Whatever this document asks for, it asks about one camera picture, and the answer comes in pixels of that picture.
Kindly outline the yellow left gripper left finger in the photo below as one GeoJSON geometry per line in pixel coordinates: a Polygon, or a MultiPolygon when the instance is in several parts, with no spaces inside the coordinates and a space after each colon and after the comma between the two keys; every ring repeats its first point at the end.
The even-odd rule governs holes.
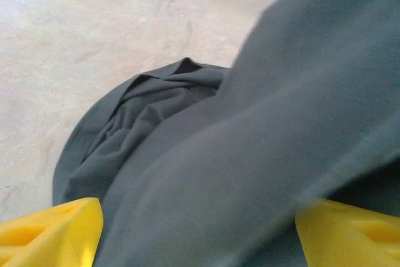
{"type": "Polygon", "coordinates": [[[102,228],[97,198],[0,223],[0,267],[92,267],[102,228]]]}

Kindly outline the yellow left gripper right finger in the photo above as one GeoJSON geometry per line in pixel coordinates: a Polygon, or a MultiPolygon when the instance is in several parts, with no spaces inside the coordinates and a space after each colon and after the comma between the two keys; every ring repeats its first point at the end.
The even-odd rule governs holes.
{"type": "Polygon", "coordinates": [[[296,213],[308,267],[400,267],[400,218],[321,199],[296,213]]]}

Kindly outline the grey-blue t-shirt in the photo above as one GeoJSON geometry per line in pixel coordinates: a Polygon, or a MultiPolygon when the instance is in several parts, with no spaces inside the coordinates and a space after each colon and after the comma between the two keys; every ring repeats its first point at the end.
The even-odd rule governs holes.
{"type": "Polygon", "coordinates": [[[400,0],[278,0],[231,68],[185,58],[80,120],[53,204],[94,197],[94,267],[306,267],[315,198],[400,217],[400,0]]]}

